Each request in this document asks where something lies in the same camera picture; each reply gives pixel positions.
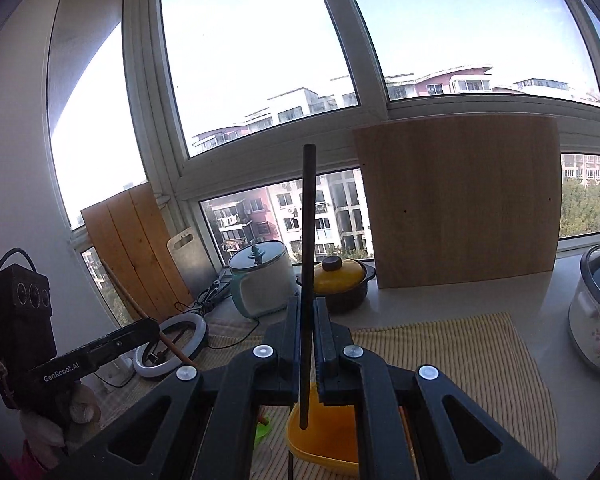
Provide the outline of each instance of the silver bolt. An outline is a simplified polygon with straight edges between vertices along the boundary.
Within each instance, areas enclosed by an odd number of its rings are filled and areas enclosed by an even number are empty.
[[[424,365],[420,367],[418,370],[420,377],[426,379],[427,381],[432,381],[433,379],[437,379],[439,376],[438,369],[435,366]]]
[[[271,357],[273,355],[273,348],[269,345],[258,345],[253,349],[253,355],[260,358]]]
[[[193,366],[189,365],[181,366],[176,371],[176,377],[179,378],[181,381],[190,381],[194,379],[197,374],[198,371]]]
[[[353,357],[354,359],[360,357],[365,351],[358,345],[347,345],[344,347],[342,353],[347,357]]]

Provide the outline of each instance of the triangular cutout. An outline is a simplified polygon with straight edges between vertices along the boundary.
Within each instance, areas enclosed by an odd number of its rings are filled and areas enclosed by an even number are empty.
[[[500,452],[502,443],[455,397],[443,397],[442,404],[454,428],[464,459],[469,464],[480,462]]]
[[[171,404],[170,397],[160,397],[125,431],[109,443],[110,452],[129,462],[140,465],[146,459],[151,444]]]

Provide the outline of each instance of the black camera device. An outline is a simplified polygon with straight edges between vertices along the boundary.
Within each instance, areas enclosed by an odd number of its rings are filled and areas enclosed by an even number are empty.
[[[141,344],[158,338],[158,323],[142,319],[56,357],[46,276],[13,264],[0,271],[0,359],[7,372],[0,394],[8,408],[46,416],[61,428],[71,422],[76,381]]]

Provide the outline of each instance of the yellow plastic container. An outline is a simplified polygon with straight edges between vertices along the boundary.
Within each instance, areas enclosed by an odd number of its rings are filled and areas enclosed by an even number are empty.
[[[353,406],[325,406],[315,383],[309,390],[309,423],[300,429],[296,404],[286,422],[286,443],[294,456],[333,472],[358,476],[358,440]]]

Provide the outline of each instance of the striped mat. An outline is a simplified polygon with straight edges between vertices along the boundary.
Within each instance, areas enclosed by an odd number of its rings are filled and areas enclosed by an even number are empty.
[[[210,331],[229,334],[210,336],[211,344],[216,347],[238,339],[233,336],[239,333],[235,327],[211,326]],[[435,365],[555,472],[557,424],[549,390],[542,383],[509,314],[354,330],[352,336],[357,344],[382,356],[389,364],[411,370],[421,364]],[[261,340],[261,336],[255,335],[232,348],[205,349],[195,359],[196,366],[201,370],[222,366]],[[123,390],[102,399],[104,425],[120,416],[155,384],[136,377]],[[283,480],[287,478],[288,467],[285,443],[288,408],[264,406],[263,409],[272,430],[256,449],[251,479]],[[295,459],[294,478],[346,480],[348,477]]]

